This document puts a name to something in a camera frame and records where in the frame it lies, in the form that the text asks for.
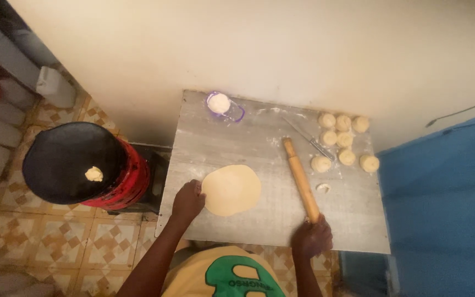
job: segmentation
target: wooden rolling pin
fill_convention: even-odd
[[[294,150],[291,138],[284,138],[283,145],[285,146],[285,150],[287,151],[287,155],[289,157],[289,165],[291,167],[294,180],[296,181],[298,191],[300,192],[303,207],[307,212],[309,220],[314,224],[318,222],[318,217],[320,216],[320,209],[318,208],[316,200],[314,199],[313,192],[311,191],[311,186],[309,185],[309,181],[307,180],[307,175],[303,170],[300,158],[298,158],[298,155]]]

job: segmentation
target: knife blade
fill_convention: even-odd
[[[291,122],[284,116],[281,116],[281,117],[287,123],[289,123],[289,125],[291,125],[291,127],[293,127],[294,130],[296,130],[296,132],[300,133],[300,135],[303,136],[303,138],[305,138],[311,145],[313,145],[314,148],[316,148],[322,155],[326,156],[327,159],[330,159],[331,161],[335,160],[335,155],[333,155],[328,150],[326,150],[323,146],[321,146],[320,143],[318,143],[318,141],[314,137],[311,136],[311,134],[307,133],[305,130],[301,129],[298,125],[294,124],[293,122]]]

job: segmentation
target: blue door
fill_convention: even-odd
[[[475,118],[379,154],[405,296],[475,296]]]

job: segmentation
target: yellow t-shirt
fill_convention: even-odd
[[[285,296],[269,264],[236,246],[199,252],[172,269],[163,297]]]

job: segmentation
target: metal table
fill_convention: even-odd
[[[184,92],[156,236],[168,222],[175,194],[185,182],[202,180],[223,166],[245,164],[261,180],[257,206],[229,217],[203,209],[186,231],[185,239],[288,246],[292,231],[305,217],[281,142],[281,138],[289,136],[317,204],[331,225],[333,248],[390,253],[377,173],[364,172],[358,160],[353,166],[335,161],[328,172],[313,172],[310,160],[318,151],[280,116],[292,119],[318,137],[319,111],[232,98],[247,112],[240,123],[234,123],[211,114],[204,103],[206,96],[202,92]],[[330,151],[337,153],[336,148]],[[373,153],[369,132],[356,134],[353,152],[357,158],[362,153]],[[321,183],[330,185],[331,190],[316,190]]]

